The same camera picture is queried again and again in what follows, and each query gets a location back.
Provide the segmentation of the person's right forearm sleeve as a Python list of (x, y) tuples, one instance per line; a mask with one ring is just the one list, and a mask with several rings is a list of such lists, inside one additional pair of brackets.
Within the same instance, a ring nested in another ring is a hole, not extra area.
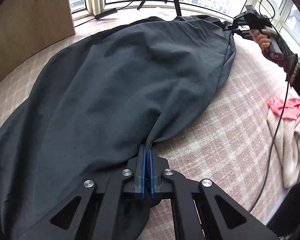
[(276, 42), (283, 52), (284, 58), (275, 63), (282, 67), (288, 76), (289, 84), (294, 88), (300, 97), (300, 57), (292, 52), (280, 34), (277, 35)]

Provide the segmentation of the person's right hand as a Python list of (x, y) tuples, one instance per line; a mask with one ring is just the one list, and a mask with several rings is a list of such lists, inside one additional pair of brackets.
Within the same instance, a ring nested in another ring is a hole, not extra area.
[(271, 39), (269, 38), (269, 35), (271, 35), (271, 32), (269, 32), (267, 29), (255, 29), (252, 30), (250, 33), (253, 40), (259, 45), (262, 51), (265, 51), (270, 47)]

